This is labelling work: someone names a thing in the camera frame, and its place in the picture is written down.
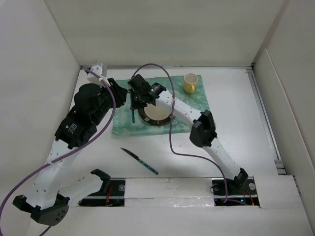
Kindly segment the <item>green satin cloth placemat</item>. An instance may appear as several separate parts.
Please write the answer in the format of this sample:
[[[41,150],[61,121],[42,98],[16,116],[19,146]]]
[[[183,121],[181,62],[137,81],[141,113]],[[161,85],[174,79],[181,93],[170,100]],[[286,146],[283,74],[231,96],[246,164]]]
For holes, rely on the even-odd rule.
[[[146,123],[135,111],[135,123],[132,123],[130,109],[130,95],[127,96],[126,103],[117,108],[113,118],[112,133],[118,136],[136,136],[136,135],[160,135],[168,134],[169,129],[172,133],[189,133],[192,127],[192,121],[201,116],[201,112],[209,110],[209,103],[206,97],[203,79],[198,75],[198,83],[194,93],[184,91],[184,76],[153,77],[145,79],[150,85],[159,83],[164,86],[168,92],[162,93],[157,101],[156,107],[161,107],[168,112],[171,111],[172,89],[175,89],[175,116],[172,121],[166,125],[150,125]]]

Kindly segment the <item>knife with green handle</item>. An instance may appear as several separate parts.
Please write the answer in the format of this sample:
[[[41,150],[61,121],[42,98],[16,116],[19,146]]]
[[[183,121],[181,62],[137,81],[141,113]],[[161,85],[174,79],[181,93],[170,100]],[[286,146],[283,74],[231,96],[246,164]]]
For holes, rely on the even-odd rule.
[[[130,155],[131,157],[133,157],[135,160],[137,160],[140,164],[142,164],[143,166],[145,166],[148,170],[150,170],[152,173],[154,173],[155,175],[158,175],[158,171],[155,170],[154,168],[152,168],[150,165],[148,165],[147,163],[145,163],[143,160],[141,160],[136,154],[134,154],[133,152],[125,149],[125,148],[121,148],[124,152],[126,152],[128,155]]]

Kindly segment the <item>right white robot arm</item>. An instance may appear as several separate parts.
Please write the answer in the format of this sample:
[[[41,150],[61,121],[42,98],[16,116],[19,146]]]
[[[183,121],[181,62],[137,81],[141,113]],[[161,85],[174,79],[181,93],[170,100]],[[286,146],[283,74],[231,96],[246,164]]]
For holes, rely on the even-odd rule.
[[[150,85],[141,75],[133,76],[129,81],[131,109],[141,109],[152,104],[163,108],[171,117],[179,118],[190,129],[189,140],[205,150],[223,173],[222,194],[230,196],[241,194],[245,189],[248,174],[231,158],[218,139],[213,115],[209,110],[197,110],[175,97],[172,92],[159,83]]]

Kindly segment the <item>yellow ceramic mug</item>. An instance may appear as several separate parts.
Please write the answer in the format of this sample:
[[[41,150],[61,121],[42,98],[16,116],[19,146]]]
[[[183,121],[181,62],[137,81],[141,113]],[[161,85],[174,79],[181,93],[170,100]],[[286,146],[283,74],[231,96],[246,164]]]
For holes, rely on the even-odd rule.
[[[194,93],[198,83],[198,76],[189,73],[184,76],[184,91],[186,93]]]

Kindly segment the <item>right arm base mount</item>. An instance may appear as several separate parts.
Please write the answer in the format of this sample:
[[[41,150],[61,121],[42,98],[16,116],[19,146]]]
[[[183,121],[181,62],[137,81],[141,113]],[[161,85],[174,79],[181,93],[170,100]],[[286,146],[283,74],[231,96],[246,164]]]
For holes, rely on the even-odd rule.
[[[227,180],[227,201],[223,178],[213,178],[209,191],[214,196],[214,205],[222,206],[260,206],[256,184],[253,177],[249,177],[242,187],[233,185]]]

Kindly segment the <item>fork with green handle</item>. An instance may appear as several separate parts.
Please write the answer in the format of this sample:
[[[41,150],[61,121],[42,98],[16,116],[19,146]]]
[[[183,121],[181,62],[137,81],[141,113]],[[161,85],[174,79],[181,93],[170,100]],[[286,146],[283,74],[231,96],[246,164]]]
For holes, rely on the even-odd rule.
[[[131,110],[131,118],[132,118],[132,123],[135,123],[135,110]]]

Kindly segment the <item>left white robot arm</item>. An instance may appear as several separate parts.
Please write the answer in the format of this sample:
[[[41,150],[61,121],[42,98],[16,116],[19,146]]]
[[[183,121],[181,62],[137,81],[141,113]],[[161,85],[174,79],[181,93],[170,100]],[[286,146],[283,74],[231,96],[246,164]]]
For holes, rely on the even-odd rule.
[[[45,162],[45,169],[25,195],[16,196],[13,205],[28,212],[38,224],[55,226],[66,216],[69,207],[92,193],[104,195],[110,188],[110,176],[95,169],[74,185],[61,188],[68,169],[82,148],[97,137],[97,126],[106,113],[126,102],[127,89],[120,87],[113,78],[104,84],[82,85],[74,95],[74,106],[55,132],[52,149]]]

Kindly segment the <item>dark rimmed dinner plate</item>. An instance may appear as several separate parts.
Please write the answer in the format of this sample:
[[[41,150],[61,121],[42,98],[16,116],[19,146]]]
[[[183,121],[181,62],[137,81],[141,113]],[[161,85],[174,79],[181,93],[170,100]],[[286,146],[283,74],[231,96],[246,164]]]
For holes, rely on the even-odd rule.
[[[150,125],[166,125],[171,120],[171,113],[167,110],[148,104],[146,107],[139,109],[140,117]]]

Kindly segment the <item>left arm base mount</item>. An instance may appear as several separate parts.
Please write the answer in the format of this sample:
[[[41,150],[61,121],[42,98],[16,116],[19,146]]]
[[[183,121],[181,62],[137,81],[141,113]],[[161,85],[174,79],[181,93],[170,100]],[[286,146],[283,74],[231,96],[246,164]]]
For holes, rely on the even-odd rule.
[[[91,174],[100,177],[102,185],[96,192],[79,201],[81,207],[124,207],[126,180],[112,179],[100,169],[91,171]]]

